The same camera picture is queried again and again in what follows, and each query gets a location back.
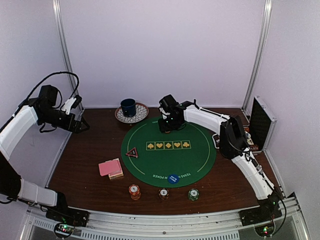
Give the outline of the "triangular black red dealer button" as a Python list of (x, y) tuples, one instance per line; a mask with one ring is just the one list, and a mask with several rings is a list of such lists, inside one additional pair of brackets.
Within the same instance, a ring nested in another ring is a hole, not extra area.
[(133, 147), (131, 150), (129, 150), (126, 154), (127, 157), (133, 157), (138, 158), (139, 154), (136, 147)]

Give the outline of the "blue small blind button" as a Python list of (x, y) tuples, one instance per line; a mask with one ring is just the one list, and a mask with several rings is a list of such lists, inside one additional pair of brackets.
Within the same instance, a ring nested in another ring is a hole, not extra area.
[(177, 174), (170, 174), (168, 177), (167, 177), (167, 181), (174, 185), (174, 184), (177, 184), (179, 181), (180, 181), (180, 177), (177, 175)]

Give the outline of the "red poker chip stack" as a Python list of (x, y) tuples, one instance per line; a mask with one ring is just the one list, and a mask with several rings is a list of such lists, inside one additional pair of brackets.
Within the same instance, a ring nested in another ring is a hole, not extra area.
[(138, 200), (141, 197), (140, 187), (136, 184), (130, 185), (128, 191), (133, 200)]

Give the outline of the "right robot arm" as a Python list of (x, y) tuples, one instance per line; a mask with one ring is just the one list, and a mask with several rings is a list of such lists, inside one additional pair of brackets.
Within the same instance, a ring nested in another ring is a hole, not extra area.
[(162, 133), (179, 130), (185, 123), (194, 123), (216, 133), (220, 153), (241, 170), (254, 190), (259, 204), (256, 210), (258, 219), (266, 221), (274, 215), (279, 209), (281, 196), (255, 159), (239, 116), (205, 109), (195, 101), (179, 103), (170, 94), (159, 101), (158, 109), (162, 115), (158, 120)]

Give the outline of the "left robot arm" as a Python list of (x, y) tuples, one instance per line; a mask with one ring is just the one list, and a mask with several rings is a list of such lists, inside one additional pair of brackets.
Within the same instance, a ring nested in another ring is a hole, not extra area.
[(38, 97), (24, 100), (1, 127), (0, 193), (7, 197), (7, 204), (16, 200), (38, 204), (52, 211), (61, 222), (67, 222), (76, 214), (68, 207), (65, 195), (24, 180), (9, 163), (17, 144), (35, 124), (40, 126), (41, 133), (44, 133), (46, 124), (50, 124), (54, 129), (60, 128), (75, 134), (89, 130), (90, 126), (85, 119), (77, 120), (71, 112), (81, 103), (82, 98), (77, 94), (58, 108), (58, 93), (59, 90), (52, 85), (42, 86)]

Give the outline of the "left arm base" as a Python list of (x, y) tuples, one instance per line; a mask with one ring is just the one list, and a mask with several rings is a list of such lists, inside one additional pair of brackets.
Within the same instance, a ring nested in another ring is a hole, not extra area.
[(85, 210), (68, 208), (66, 213), (61, 213), (56, 209), (48, 208), (46, 218), (56, 221), (53, 233), (60, 239), (69, 238), (76, 227), (86, 227), (90, 213)]

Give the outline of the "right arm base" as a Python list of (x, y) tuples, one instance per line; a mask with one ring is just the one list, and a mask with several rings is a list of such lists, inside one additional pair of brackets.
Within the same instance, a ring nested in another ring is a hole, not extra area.
[(282, 216), (276, 209), (271, 213), (263, 213), (261, 207), (249, 208), (239, 212), (242, 226), (254, 226), (255, 233), (262, 238), (271, 237), (276, 232), (275, 219)]

